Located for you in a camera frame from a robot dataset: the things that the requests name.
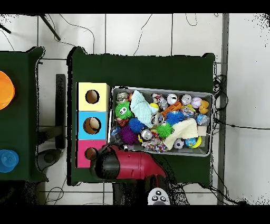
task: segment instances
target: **green table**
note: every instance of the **green table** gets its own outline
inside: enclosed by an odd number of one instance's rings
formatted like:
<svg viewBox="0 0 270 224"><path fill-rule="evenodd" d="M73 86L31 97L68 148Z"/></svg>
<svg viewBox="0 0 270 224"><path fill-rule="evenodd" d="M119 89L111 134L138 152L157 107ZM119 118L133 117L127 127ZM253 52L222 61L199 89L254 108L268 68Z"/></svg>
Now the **green table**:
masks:
<svg viewBox="0 0 270 224"><path fill-rule="evenodd" d="M14 87L11 103L0 110L0 149L12 149L19 155L13 171L0 173L0 180L46 181L35 165L37 133L37 62L44 48L27 52L0 52L0 70L6 73Z"/></svg>
<svg viewBox="0 0 270 224"><path fill-rule="evenodd" d="M102 182L91 176L89 169L75 168L76 140L76 83L106 82L110 87L128 86L155 89L213 92L212 53L203 57L175 55L173 57L88 55L81 47L74 47L68 55L67 94L67 153L68 184ZM210 185L210 158L154 154L164 166L170 164L178 183Z"/></svg>

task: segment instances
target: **blue cup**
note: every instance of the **blue cup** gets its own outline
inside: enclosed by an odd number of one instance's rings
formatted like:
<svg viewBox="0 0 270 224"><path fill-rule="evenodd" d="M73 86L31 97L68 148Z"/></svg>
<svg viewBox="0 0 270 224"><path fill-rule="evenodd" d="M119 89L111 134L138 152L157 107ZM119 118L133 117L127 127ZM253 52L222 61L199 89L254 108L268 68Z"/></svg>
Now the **blue cup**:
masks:
<svg viewBox="0 0 270 224"><path fill-rule="evenodd" d="M0 150L0 172L8 173L19 162L18 154L13 150Z"/></svg>

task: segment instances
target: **ball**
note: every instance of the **ball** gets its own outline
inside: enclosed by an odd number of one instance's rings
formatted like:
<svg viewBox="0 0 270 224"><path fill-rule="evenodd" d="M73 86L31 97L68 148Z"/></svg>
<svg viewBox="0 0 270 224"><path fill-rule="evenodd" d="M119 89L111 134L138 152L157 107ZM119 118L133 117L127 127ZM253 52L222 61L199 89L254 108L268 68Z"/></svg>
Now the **ball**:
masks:
<svg viewBox="0 0 270 224"><path fill-rule="evenodd" d="M201 98L193 97L190 104L195 109L199 108L201 105Z"/></svg>

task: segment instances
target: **green spiky ball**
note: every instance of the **green spiky ball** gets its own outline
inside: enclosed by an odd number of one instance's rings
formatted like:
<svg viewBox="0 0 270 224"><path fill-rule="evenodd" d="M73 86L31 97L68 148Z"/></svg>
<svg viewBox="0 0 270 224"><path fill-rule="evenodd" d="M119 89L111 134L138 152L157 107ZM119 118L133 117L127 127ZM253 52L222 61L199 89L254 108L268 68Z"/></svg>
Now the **green spiky ball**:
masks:
<svg viewBox="0 0 270 224"><path fill-rule="evenodd" d="M173 132L173 127L169 123L157 126L157 133L161 138L167 138Z"/></svg>
<svg viewBox="0 0 270 224"><path fill-rule="evenodd" d="M129 102L121 102L115 108L115 115L122 120L125 120L132 116L132 112L129 109Z"/></svg>

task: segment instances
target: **yellow toy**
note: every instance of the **yellow toy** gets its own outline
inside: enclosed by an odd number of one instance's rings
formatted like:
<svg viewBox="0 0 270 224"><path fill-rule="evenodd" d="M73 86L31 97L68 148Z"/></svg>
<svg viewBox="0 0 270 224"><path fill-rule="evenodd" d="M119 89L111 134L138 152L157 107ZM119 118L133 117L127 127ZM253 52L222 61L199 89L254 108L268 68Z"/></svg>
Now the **yellow toy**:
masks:
<svg viewBox="0 0 270 224"><path fill-rule="evenodd" d="M199 107L199 111L201 114L206 114L208 112L208 106L209 106L209 102L202 100L201 101L201 105Z"/></svg>

